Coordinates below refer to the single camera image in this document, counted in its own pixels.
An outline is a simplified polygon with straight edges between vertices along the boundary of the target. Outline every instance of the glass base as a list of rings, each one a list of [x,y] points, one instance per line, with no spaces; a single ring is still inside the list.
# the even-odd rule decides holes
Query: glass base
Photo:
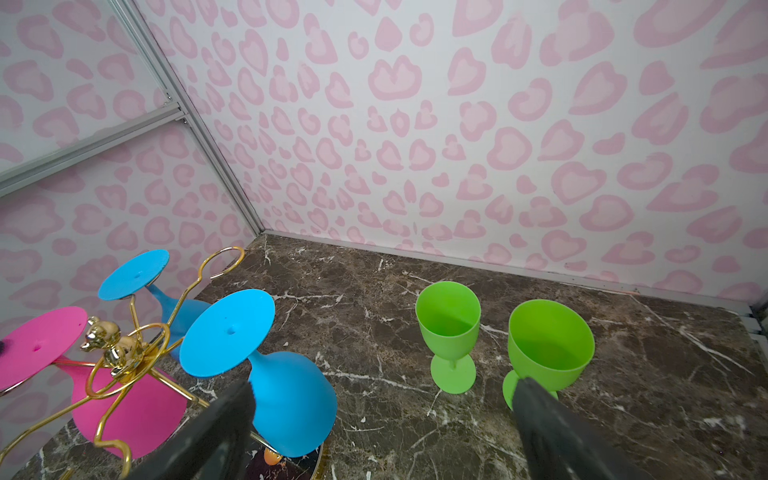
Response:
[[[502,384],[502,392],[504,393],[504,401],[507,402],[507,406],[510,410],[515,410],[512,408],[512,396],[515,394],[515,388],[518,386],[518,380],[520,377],[517,373],[515,373],[514,370],[512,370],[510,373],[507,374],[507,376],[504,378],[504,383]],[[549,392],[550,395],[554,397],[555,400],[558,399],[558,393],[557,392]]]
[[[448,360],[434,356],[429,371],[432,373],[432,379],[443,392],[454,395],[472,388],[477,377],[475,361],[469,355],[456,360],[455,368],[451,367]]]

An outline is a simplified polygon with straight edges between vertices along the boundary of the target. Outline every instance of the marble countertop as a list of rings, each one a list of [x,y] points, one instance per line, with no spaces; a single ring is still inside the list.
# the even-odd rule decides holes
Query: marble countertop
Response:
[[[477,381],[458,396],[432,382],[414,312],[439,280],[469,286],[483,312]],[[328,480],[527,478],[502,381],[509,313],[535,298],[571,307],[592,328],[594,359],[560,400],[632,462],[658,480],[768,478],[768,374],[732,313],[274,236],[257,238],[198,298],[246,288],[276,302],[260,351],[308,356],[336,390]],[[197,380],[165,368],[207,399],[250,370]],[[57,478],[68,465],[74,478],[118,477],[117,458],[70,424],[15,478]]]

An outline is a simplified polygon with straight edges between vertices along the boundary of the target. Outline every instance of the green plastic goblet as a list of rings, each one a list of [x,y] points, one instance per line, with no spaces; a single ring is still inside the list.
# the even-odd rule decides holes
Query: green plastic goblet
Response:
[[[429,370],[437,386],[453,394],[469,390],[477,376],[469,353],[480,331],[478,297],[460,283],[433,283],[419,294],[416,317],[427,347],[435,354]]]
[[[504,400],[512,408],[519,379],[531,377],[558,397],[573,385],[594,356],[594,336],[578,313],[551,300],[529,300],[509,317],[509,361]]]

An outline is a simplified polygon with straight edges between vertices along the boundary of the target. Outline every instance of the metal frame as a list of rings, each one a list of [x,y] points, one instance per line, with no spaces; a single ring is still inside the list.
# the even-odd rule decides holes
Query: metal frame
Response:
[[[461,258],[452,257],[440,257],[437,255],[429,255],[421,252],[410,252],[407,250],[397,250],[389,247],[379,247],[373,245],[365,245],[362,243],[345,242],[342,240],[333,240],[330,238],[320,237],[308,237],[306,235],[299,235],[297,233],[279,232],[276,230],[266,230],[264,233],[271,235],[277,235],[278,237],[295,238],[298,240],[308,240],[318,243],[327,243],[329,245],[335,245],[337,247],[356,248],[359,250],[368,250],[369,252],[386,253],[388,255],[396,255],[398,257],[416,258],[418,260],[431,260],[432,262],[447,263],[449,265],[457,266],[469,266],[471,268],[481,268],[483,270],[491,270],[494,272],[511,273],[512,275],[528,276],[531,278],[538,278],[542,280],[550,280],[552,282],[566,283],[569,285],[581,286],[593,290],[602,290],[609,293],[617,294],[636,294],[642,296],[652,296],[654,298],[660,298],[664,300],[672,300],[674,302],[692,303],[693,305],[712,306],[714,308],[721,308],[733,312],[739,316],[751,316],[752,310],[745,302],[737,302],[735,300],[725,300],[716,298],[713,296],[694,295],[692,293],[673,292],[670,290],[660,290],[657,288],[651,288],[649,286],[634,286],[627,285],[626,283],[604,282],[602,280],[593,280],[584,278],[582,276],[572,276],[564,273],[552,273],[541,272],[539,270],[528,270],[516,266],[506,265],[494,265],[493,263],[474,262],[472,260],[464,260]]]
[[[177,102],[169,103],[117,127],[100,130],[52,154],[4,170],[0,172],[0,197],[183,117],[180,105]]]
[[[198,146],[213,168],[224,189],[231,196],[237,209],[243,214],[248,227],[258,235],[264,231],[253,205],[240,185],[227,160],[221,154],[214,138],[192,100],[187,95],[170,63],[150,32],[133,0],[108,0],[126,32],[136,44],[141,57],[165,90],[167,103],[148,114],[127,121],[116,127],[105,128],[77,143],[56,152],[24,162],[0,172],[0,197],[56,174],[65,168],[87,160],[96,154],[115,147],[131,138],[172,121],[183,121],[191,129]]]
[[[248,200],[245,190],[221,154],[213,136],[200,118],[200,114],[192,104],[192,100],[184,90],[165,54],[163,54],[160,45],[155,41],[136,4],[133,0],[109,0],[109,3],[127,33],[133,38],[149,69],[155,73],[159,82],[165,87],[168,99],[179,102],[181,110],[184,112],[184,120],[192,130],[192,135],[202,148],[210,166],[232,197],[238,210],[245,217],[250,229],[256,235],[263,232],[264,226],[250,200]]]

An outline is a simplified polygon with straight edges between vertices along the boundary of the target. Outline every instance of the orange object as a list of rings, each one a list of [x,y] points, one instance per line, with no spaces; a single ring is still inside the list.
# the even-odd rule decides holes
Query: orange object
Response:
[[[283,459],[283,456],[277,452],[273,452],[270,449],[264,449],[264,463],[267,465],[277,465],[277,463]]]

